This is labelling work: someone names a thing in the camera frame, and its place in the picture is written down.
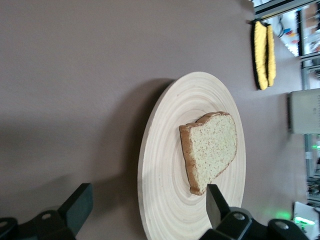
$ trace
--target oven mitt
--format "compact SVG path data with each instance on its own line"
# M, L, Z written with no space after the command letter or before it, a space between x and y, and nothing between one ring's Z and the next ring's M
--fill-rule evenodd
M265 90L276 77L275 43L271 25L252 23L251 32L253 73L257 87Z
M274 31L272 26L266 26L266 35L267 35L267 79L268 86L271 87L274 84L276 77L276 58L275 58L275 42L274 42Z

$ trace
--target bread slice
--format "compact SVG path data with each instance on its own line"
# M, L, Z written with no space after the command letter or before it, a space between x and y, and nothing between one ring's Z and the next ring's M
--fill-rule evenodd
M200 196L235 158L236 124L229 113L218 111L179 130L190 192Z

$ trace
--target bread crust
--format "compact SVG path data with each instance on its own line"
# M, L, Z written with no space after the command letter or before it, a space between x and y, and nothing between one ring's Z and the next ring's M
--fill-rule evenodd
M214 116L230 116L232 120L234 121L233 117L228 113L224 111L218 111L218 112L210 112L199 118L196 122L192 123L187 123L186 125L181 125L179 126L179 131L180 131L180 139L181 139L181 145L182 145L182 152L183 152L183 157L185 160L185 168L187 172L187 177L188 181L190 184L190 192L192 194L201 196L206 192L206 189L201 191L200 186L199 186L199 178L198 178L198 171L197 171L197 164L196 160L193 157L192 153L192 141L191 141L191 128L194 127L199 127L203 126L206 124L212 117ZM237 154L237 148L238 148L238 138L237 138L237 131L235 132L236 134L236 149L234 156L231 161L228 162L227 166L221 170L216 177L218 177L228 166L229 164L233 161Z

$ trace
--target wooden plate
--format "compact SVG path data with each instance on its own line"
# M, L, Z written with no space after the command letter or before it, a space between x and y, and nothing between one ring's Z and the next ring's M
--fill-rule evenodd
M192 72L172 83L156 103L142 139L138 165L139 208L149 240L197 240L211 224L206 194L190 193L179 126L210 112L232 115L237 153L213 183L232 207L240 207L246 178L246 149L241 119L226 86L205 72Z

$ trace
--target green light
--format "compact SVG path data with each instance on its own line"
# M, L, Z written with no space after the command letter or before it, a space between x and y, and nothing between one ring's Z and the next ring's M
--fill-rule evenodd
M308 219L305 219L305 218L302 218L302 217L299 217L299 216L296 216L294 218L294 221L295 221L296 224L301 223L301 224L315 225L314 221L310 221Z
M275 218L276 219L291 219L291 213L287 212L287 211L278 211L275 214Z

